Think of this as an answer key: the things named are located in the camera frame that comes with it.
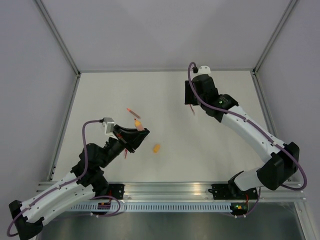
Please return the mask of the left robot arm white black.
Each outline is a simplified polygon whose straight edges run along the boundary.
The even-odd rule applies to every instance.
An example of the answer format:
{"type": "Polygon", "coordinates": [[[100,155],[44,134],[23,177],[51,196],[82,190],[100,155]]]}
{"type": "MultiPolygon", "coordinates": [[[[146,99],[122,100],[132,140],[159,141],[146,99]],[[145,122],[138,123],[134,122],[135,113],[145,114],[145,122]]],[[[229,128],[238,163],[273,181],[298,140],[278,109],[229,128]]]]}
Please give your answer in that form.
{"type": "Polygon", "coordinates": [[[103,169],[124,150],[134,153],[149,133],[147,128],[138,130],[116,124],[104,146],[84,143],[79,162],[61,180],[28,200],[14,200],[9,204],[12,222],[7,236],[13,237],[11,228],[15,227],[16,236],[30,240],[68,208],[93,198],[107,197],[109,183],[103,169]]]}

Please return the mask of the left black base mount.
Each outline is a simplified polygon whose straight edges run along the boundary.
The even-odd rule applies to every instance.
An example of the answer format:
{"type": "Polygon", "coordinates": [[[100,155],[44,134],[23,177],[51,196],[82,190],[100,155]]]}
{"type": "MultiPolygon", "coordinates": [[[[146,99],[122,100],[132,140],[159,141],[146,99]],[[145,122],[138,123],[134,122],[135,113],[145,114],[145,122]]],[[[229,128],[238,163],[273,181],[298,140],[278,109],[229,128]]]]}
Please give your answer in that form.
{"type": "Polygon", "coordinates": [[[122,200],[125,193],[125,185],[121,183],[110,183],[107,189],[107,195],[118,200],[122,200]]]}

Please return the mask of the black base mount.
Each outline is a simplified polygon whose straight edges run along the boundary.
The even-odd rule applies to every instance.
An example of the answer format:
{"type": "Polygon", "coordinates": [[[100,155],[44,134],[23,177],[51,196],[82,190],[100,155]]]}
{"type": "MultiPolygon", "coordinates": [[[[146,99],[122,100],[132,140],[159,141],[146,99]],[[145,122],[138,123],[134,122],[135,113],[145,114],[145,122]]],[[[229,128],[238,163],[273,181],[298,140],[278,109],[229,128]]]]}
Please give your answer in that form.
{"type": "Polygon", "coordinates": [[[212,184],[208,189],[214,200],[257,200],[258,190],[250,188],[246,191],[231,190],[227,183],[212,184]]]}
{"type": "Polygon", "coordinates": [[[107,189],[107,195],[118,200],[122,200],[125,193],[125,185],[121,183],[110,183],[107,189]]]}

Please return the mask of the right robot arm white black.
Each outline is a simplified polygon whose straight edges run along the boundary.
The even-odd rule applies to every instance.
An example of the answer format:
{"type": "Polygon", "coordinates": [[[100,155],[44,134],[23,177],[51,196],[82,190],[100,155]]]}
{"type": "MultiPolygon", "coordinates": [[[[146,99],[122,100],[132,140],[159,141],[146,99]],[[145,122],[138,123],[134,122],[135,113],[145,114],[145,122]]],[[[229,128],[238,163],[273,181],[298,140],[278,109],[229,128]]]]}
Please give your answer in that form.
{"type": "Polygon", "coordinates": [[[263,161],[261,167],[241,171],[228,181],[228,194],[240,198],[247,190],[266,187],[276,190],[298,171],[300,148],[272,136],[260,127],[228,94],[220,94],[213,78],[198,74],[184,82],[186,105],[200,106],[205,113],[237,133],[263,161]]]}

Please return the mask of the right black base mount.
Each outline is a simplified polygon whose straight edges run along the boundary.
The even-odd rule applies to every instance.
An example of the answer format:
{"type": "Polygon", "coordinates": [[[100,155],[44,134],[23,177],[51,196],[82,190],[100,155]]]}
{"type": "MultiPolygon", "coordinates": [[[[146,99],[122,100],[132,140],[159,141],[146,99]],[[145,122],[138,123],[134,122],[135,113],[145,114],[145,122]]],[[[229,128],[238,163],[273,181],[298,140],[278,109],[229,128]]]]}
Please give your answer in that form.
{"type": "Polygon", "coordinates": [[[214,200],[257,200],[258,190],[250,188],[246,191],[231,190],[227,183],[212,184],[208,189],[214,200]]]}

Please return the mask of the aluminium frame post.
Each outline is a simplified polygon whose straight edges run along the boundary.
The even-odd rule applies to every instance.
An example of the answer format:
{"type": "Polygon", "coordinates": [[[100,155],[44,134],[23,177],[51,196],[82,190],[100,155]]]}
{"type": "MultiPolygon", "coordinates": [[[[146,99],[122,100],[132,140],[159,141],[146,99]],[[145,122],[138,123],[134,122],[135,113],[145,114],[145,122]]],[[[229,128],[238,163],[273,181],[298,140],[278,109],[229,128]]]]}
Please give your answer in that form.
{"type": "Polygon", "coordinates": [[[40,15],[42,16],[45,24],[48,26],[54,40],[58,44],[65,60],[67,61],[68,65],[71,67],[72,71],[75,73],[77,77],[80,76],[81,71],[77,67],[68,47],[66,46],[61,34],[59,33],[58,28],[56,27],[56,24],[54,23],[48,9],[46,8],[44,2],[42,0],[33,0],[33,3],[37,7],[40,15]]]}
{"type": "Polygon", "coordinates": [[[282,30],[284,29],[286,23],[288,22],[289,18],[291,17],[294,9],[298,5],[300,1],[299,0],[290,0],[288,2],[288,5],[286,6],[283,14],[281,15],[280,20],[278,21],[274,31],[272,32],[267,44],[265,45],[260,57],[258,58],[257,63],[255,64],[255,67],[252,69],[252,72],[254,75],[256,75],[259,70],[261,69],[262,65],[264,64],[266,58],[268,57],[269,53],[271,52],[276,40],[282,33],[282,30]]]}

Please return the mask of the slim orange-tip pen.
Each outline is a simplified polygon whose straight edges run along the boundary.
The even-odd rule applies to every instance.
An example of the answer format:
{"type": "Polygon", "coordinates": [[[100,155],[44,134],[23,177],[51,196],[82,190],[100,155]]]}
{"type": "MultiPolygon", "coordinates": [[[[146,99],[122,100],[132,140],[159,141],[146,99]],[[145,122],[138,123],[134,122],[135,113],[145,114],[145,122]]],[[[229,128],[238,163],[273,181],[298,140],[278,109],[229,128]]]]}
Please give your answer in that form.
{"type": "Polygon", "coordinates": [[[127,111],[130,113],[130,114],[132,114],[136,119],[141,119],[141,117],[137,114],[137,113],[135,113],[133,110],[131,110],[130,108],[127,108],[127,111]]]}

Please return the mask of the orange marker cap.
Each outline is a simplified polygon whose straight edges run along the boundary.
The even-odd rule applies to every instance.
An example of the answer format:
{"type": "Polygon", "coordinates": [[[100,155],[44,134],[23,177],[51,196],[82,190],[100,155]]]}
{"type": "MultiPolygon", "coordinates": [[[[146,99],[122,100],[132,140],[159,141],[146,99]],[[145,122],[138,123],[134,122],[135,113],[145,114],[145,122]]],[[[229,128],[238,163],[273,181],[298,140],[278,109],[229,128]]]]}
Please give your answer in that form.
{"type": "Polygon", "coordinates": [[[155,144],[154,147],[152,148],[152,152],[156,154],[159,152],[160,148],[161,148],[160,144],[155,144]]]}

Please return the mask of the aluminium frame left post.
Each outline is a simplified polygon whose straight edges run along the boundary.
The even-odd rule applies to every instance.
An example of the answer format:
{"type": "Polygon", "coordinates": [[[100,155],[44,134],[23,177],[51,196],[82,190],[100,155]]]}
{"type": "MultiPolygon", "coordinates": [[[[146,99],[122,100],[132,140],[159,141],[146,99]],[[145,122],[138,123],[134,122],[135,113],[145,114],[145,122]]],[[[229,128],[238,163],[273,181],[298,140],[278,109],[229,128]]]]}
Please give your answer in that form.
{"type": "Polygon", "coordinates": [[[72,71],[75,73],[77,77],[80,76],[81,71],[77,67],[68,47],[66,46],[61,34],[59,33],[58,28],[56,27],[56,24],[54,23],[48,9],[46,8],[44,2],[42,0],[33,0],[33,3],[37,7],[40,15],[42,16],[45,24],[48,26],[54,40],[58,44],[65,60],[67,61],[68,65],[71,67],[72,71]]]}

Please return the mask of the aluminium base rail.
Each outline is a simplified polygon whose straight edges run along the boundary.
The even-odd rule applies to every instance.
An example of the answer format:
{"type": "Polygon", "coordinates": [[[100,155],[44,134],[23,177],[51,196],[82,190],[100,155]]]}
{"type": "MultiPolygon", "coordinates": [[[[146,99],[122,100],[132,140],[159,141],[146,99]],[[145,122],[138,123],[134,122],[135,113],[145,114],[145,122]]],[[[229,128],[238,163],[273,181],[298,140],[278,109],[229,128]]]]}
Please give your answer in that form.
{"type": "MultiPolygon", "coordinates": [[[[209,190],[213,182],[124,182],[126,202],[218,202],[209,190]]],[[[303,190],[293,191],[283,187],[272,191],[260,190],[260,202],[305,202],[303,190]]]]}

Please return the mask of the aluminium frame right post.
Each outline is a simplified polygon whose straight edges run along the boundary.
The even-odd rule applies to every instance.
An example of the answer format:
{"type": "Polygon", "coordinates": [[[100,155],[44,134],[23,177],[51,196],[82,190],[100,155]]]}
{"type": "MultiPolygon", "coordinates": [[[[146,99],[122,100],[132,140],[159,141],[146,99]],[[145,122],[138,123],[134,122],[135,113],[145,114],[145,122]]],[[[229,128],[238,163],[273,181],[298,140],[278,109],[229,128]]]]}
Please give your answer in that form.
{"type": "Polygon", "coordinates": [[[268,57],[269,53],[271,52],[276,40],[282,33],[282,30],[284,29],[286,23],[288,22],[289,18],[291,17],[294,9],[298,5],[300,1],[299,0],[290,0],[288,2],[288,5],[286,6],[283,14],[281,15],[280,20],[278,21],[274,31],[272,32],[267,44],[265,45],[260,57],[258,58],[257,63],[255,64],[255,67],[252,69],[252,72],[254,75],[256,75],[259,70],[261,69],[262,65],[264,64],[266,58],[268,57]]]}

